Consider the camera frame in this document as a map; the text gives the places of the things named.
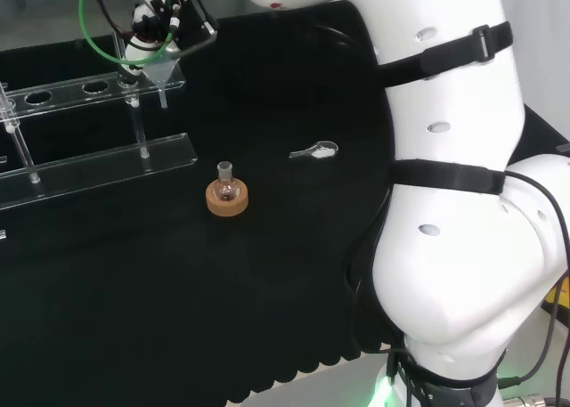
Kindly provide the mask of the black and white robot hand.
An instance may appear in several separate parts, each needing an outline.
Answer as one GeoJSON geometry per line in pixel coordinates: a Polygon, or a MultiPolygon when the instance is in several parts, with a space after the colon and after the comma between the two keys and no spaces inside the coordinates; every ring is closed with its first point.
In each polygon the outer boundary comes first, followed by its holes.
{"type": "Polygon", "coordinates": [[[132,87],[156,69],[163,81],[170,65],[212,45],[218,23],[201,0],[134,0],[131,26],[115,33],[123,45],[119,84],[132,87]]]}

